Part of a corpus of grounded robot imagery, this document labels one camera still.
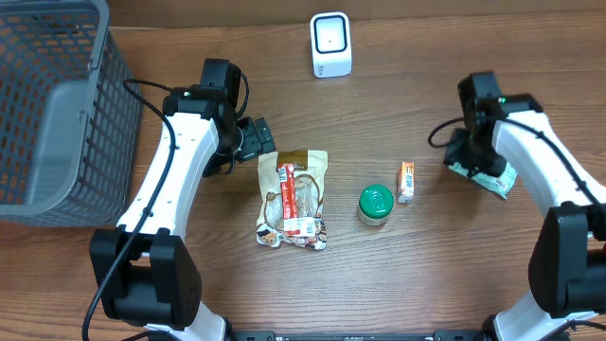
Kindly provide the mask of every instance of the wood grain surface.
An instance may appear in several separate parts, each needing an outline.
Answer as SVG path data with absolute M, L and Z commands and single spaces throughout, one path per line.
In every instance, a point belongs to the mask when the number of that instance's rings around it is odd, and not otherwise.
M 226 27 L 308 23 L 316 13 L 341 10 L 351 20 L 445 15 L 606 9 L 603 0 L 108 0 L 117 27 Z
M 527 290 L 543 219 L 518 179 L 504 201 L 442 165 L 428 133 L 462 115 L 456 84 L 494 69 L 504 93 L 544 105 L 563 143 L 606 183 L 606 13 L 553 12 L 355 22 L 353 73 L 312 75 L 309 27 L 115 30 L 134 75 L 170 86 L 200 78 L 206 57 L 237 64 L 251 87 L 246 114 L 265 117 L 281 151 L 329 152 L 327 249 L 258 245 L 257 162 L 204 180 L 187 224 L 203 302 L 239 330 L 432 332 L 478 328 Z M 145 88 L 152 102 L 165 95 Z M 155 152 L 160 122 L 145 111 L 133 193 Z M 447 133 L 437 138 L 446 138 Z M 356 216 L 370 184 L 395 188 L 416 164 L 410 206 L 371 228 Z M 0 227 L 0 339 L 75 340 L 97 286 L 91 228 Z M 596 321 L 605 322 L 603 318 Z M 99 309 L 94 340 L 140 329 Z M 574 339 L 604 339 L 580 328 Z

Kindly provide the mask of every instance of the plastic food package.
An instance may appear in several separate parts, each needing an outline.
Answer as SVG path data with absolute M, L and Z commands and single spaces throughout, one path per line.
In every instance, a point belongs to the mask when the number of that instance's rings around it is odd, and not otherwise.
M 455 162 L 452 166 L 448 166 L 451 171 L 455 171 L 465 177 L 467 177 L 468 170 L 461 166 L 460 163 Z M 505 171 L 499 177 L 493 177 L 490 175 L 486 175 L 484 173 L 477 173 L 472 177 L 472 180 L 486 188 L 487 190 L 497 193 L 503 199 L 507 199 L 507 194 L 513 188 L 515 184 L 515 178 L 518 176 L 518 172 L 507 163 L 505 166 Z
M 258 158 L 258 185 L 263 199 L 257 219 L 258 243 L 326 248 L 322 209 L 328 165 L 329 155 L 323 151 L 273 152 Z

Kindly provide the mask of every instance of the gray plastic basket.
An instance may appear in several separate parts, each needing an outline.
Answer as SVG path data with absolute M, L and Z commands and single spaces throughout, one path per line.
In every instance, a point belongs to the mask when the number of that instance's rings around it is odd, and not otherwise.
M 123 209 L 142 108 L 108 25 L 103 1 L 0 2 L 0 220 L 96 226 Z

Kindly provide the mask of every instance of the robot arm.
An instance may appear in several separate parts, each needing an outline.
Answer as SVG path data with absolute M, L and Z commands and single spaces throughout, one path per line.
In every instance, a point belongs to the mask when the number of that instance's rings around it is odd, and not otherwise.
M 543 132 L 544 136 L 554 142 L 573 165 L 580 178 L 587 183 L 587 188 L 600 202 L 606 203 L 606 188 L 591 177 L 564 147 L 551 129 L 546 114 L 532 110 L 523 111 L 510 113 L 508 119 Z M 531 132 L 497 120 L 492 132 L 492 147 L 520 174 L 543 217 L 551 207 L 558 207 L 564 202 L 572 202 L 579 206 L 592 204 L 579 191 L 579 186 L 553 150 Z
M 170 235 L 179 236 L 185 242 L 187 216 L 191 203 L 211 156 L 217 151 L 219 135 L 214 120 L 201 119 L 199 115 L 176 113 L 168 117 L 176 135 L 179 148 L 164 186 L 139 233 L 155 235 L 160 228 Z M 133 232 L 141 219 L 141 212 L 149 202 L 169 156 L 169 131 L 164 125 L 158 150 L 151 162 L 141 189 L 129 209 L 120 217 L 117 225 Z
M 492 73 L 471 74 L 458 90 L 466 130 L 453 135 L 445 163 L 460 162 L 470 174 L 498 175 L 509 162 L 544 217 L 528 265 L 530 291 L 508 311 L 489 317 L 485 335 L 498 341 L 544 340 L 569 321 L 604 312 L 606 252 L 588 250 L 587 239 L 605 240 L 606 188 L 562 145 L 532 96 L 502 96 Z
M 246 99 L 236 112 L 241 77 Z M 99 292 L 108 317 L 165 331 L 179 339 L 223 340 L 226 321 L 200 301 L 202 279 L 185 248 L 186 225 L 202 177 L 220 173 L 224 165 L 230 166 L 229 173 L 236 161 L 276 149 L 263 118 L 241 118 L 247 100 L 245 76 L 224 60 L 205 61 L 200 85 L 170 90 L 163 104 L 166 121 L 160 143 L 140 191 L 120 217 L 118 228 L 99 229 L 91 240 L 98 285 L 117 264 L 117 271 Z M 142 221 L 169 162 L 171 146 L 175 148 L 166 178 L 149 216 Z M 122 251 L 127 240 L 133 241 L 132 247 Z M 128 255 L 122 263 L 116 262 L 120 252 Z M 149 258 L 150 266 L 130 262 L 140 257 Z
M 600 202 L 606 202 L 606 188 L 591 177 L 566 150 L 551 129 L 544 113 L 517 112 L 509 114 L 508 119 L 543 132 L 544 136 L 554 142 L 570 161 L 581 179 L 587 183 L 587 188 Z M 510 123 L 497 121 L 492 135 L 492 147 L 518 171 L 544 218 L 550 208 L 560 207 L 565 202 L 574 203 L 577 206 L 592 204 L 579 191 L 577 183 L 551 148 L 531 132 L 521 130 Z M 570 243 L 577 242 L 580 247 L 584 248 L 582 256 L 585 256 L 584 251 L 587 247 L 584 235 L 586 235 L 586 231 L 578 234 L 580 240 L 568 240 Z M 535 277 L 536 269 L 533 273 L 529 273 L 529 276 Z M 544 289 L 544 285 L 538 283 L 538 280 L 535 280 L 535 283 L 537 291 Z M 596 312 L 589 310 L 575 311 L 563 317 L 553 318 L 539 306 L 533 293 L 529 291 L 510 310 L 497 315 L 493 323 L 498 340 L 541 340 L 569 320 L 590 319 L 596 315 Z

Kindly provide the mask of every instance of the small carton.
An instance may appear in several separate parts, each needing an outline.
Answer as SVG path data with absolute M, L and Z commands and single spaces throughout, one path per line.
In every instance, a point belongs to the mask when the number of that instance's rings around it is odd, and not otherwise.
M 398 203 L 410 204 L 415 194 L 415 164 L 402 162 L 398 172 Z

